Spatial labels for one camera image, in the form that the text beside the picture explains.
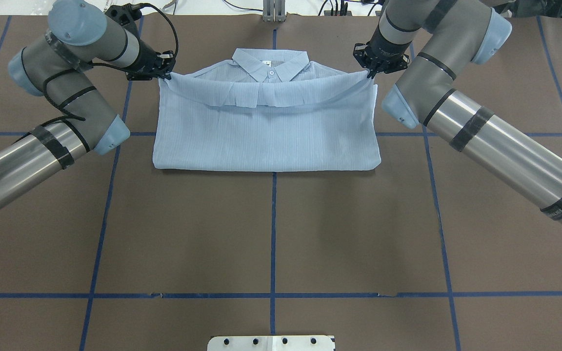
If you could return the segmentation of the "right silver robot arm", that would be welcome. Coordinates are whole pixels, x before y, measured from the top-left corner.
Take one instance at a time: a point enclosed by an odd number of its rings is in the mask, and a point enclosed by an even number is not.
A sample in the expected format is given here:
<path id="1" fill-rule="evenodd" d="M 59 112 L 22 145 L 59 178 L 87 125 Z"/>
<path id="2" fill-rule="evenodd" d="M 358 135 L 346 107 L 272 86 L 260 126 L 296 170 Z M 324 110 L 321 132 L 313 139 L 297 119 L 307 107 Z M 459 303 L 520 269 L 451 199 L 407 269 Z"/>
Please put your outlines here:
<path id="1" fill-rule="evenodd" d="M 369 78 L 401 73 L 381 103 L 392 118 L 433 132 L 562 225 L 562 157 L 457 85 L 511 32 L 511 23 L 481 0 L 388 0 L 353 57 Z"/>

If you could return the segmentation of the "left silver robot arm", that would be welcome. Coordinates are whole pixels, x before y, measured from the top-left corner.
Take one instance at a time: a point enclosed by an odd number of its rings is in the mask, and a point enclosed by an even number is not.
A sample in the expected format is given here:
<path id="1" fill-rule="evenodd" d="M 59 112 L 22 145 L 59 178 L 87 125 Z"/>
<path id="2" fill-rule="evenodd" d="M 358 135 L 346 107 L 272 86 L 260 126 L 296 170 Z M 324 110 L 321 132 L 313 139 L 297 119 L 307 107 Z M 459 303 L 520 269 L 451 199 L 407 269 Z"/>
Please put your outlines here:
<path id="1" fill-rule="evenodd" d="M 45 98 L 60 116 L 0 151 L 0 209 L 85 154 L 109 153 L 130 137 L 86 72 L 109 67 L 129 81 L 170 77 L 178 52 L 161 53 L 141 39 L 136 22 L 144 8 L 162 14 L 148 2 L 103 11 L 84 0 L 57 0 L 44 36 L 11 58 L 7 70 L 13 82 Z"/>

